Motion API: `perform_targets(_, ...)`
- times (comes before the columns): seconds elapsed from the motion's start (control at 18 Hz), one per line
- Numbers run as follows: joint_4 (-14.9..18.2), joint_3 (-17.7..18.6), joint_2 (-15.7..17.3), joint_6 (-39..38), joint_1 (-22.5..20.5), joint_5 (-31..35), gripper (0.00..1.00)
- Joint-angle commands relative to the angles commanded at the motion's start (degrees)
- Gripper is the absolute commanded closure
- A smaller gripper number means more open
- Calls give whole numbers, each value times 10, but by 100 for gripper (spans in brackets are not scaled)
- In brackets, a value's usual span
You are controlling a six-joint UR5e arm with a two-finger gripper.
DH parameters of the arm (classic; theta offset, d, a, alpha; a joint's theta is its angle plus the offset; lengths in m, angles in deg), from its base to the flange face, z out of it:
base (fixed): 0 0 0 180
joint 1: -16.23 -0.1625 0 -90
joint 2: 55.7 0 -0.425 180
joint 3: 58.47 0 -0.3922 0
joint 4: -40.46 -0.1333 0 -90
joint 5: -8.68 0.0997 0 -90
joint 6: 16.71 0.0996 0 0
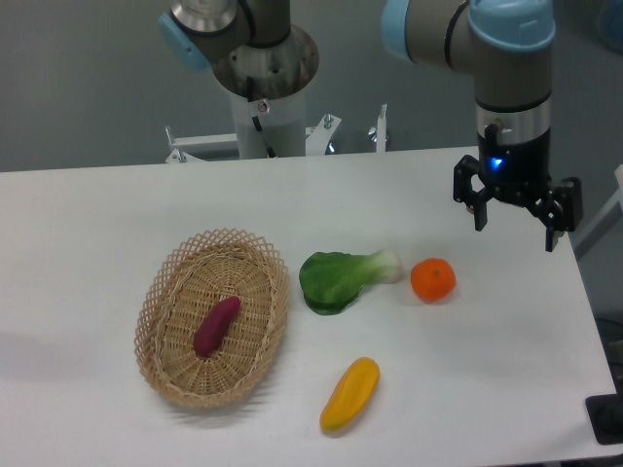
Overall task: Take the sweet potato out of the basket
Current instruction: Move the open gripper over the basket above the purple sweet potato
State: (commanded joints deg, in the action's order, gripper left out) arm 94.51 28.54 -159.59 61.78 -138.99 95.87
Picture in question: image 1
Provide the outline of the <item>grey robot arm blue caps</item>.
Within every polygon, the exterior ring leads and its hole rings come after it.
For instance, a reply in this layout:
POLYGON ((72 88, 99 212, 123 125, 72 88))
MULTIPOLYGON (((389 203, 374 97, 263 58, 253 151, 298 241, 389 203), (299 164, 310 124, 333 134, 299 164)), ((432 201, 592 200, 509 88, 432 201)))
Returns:
MULTIPOLYGON (((310 152, 302 93, 319 54, 288 2, 175 1, 158 25, 187 67, 210 70, 230 95, 242 158, 310 152)), ((583 214, 580 181, 549 174, 555 33, 548 1, 389 1, 381 17, 391 54, 474 81, 478 153, 455 166, 454 199, 477 230, 491 199, 527 209, 547 251, 583 214)))

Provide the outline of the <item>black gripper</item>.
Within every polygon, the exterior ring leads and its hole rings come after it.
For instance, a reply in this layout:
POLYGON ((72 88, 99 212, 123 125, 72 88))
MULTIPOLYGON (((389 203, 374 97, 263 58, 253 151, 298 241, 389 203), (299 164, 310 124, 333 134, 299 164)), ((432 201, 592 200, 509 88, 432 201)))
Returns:
POLYGON ((577 177, 549 184, 550 130, 530 141, 503 145, 501 130, 488 125, 478 136, 479 160, 465 155, 454 167, 453 199, 463 203, 474 219, 476 231, 488 223, 487 203, 499 201, 527 206, 545 227, 545 251, 553 252, 565 233, 572 233, 582 220, 582 183, 577 177), (476 191, 472 179, 485 187, 476 191))

